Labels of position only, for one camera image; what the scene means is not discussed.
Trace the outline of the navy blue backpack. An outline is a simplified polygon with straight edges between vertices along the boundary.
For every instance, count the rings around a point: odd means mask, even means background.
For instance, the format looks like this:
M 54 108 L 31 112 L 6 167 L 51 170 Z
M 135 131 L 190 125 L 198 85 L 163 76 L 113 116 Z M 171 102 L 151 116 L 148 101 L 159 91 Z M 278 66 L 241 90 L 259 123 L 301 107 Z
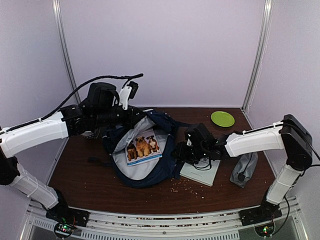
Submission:
M 117 177 L 128 187 L 141 189 L 180 178 L 183 164 L 173 151 L 180 128 L 189 123 L 173 119 L 166 112 L 146 109 L 133 128 L 118 125 L 102 132 L 102 145 Z

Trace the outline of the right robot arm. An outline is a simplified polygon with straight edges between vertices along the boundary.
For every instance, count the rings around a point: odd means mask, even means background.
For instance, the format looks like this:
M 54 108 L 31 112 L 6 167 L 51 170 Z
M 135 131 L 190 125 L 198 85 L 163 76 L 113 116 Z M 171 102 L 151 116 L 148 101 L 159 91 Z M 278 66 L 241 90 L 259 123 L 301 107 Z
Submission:
M 292 114 L 265 127 L 234 131 L 218 138 L 202 123 L 190 125 L 184 135 L 185 141 L 176 145 L 172 155 L 189 164 L 201 159 L 215 161 L 266 150 L 285 150 L 286 163 L 256 210 L 261 221 L 268 220 L 279 209 L 280 202 L 313 162 L 312 137 Z

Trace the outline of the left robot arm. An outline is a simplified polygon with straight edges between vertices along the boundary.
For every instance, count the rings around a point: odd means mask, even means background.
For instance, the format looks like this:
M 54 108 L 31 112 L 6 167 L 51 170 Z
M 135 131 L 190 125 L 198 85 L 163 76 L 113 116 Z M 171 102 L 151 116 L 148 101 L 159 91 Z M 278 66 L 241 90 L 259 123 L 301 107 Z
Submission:
M 57 222 L 73 219 L 63 194 L 37 180 L 18 162 L 16 154 L 46 142 L 78 135 L 91 137 L 100 128 L 134 124 L 135 108 L 128 105 L 139 85 L 126 83 L 117 92 L 105 82 L 92 83 L 79 105 L 59 107 L 49 116 L 3 128 L 0 132 L 0 184 L 11 186 L 39 202 Z

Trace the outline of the dog picture book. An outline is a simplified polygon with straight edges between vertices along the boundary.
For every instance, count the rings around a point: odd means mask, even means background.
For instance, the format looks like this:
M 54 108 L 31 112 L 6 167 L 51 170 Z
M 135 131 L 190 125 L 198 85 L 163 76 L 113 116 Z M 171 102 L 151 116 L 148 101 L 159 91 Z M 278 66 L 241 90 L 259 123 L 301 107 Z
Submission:
M 162 150 L 153 128 L 134 136 L 125 147 L 127 166 L 143 164 L 161 158 Z

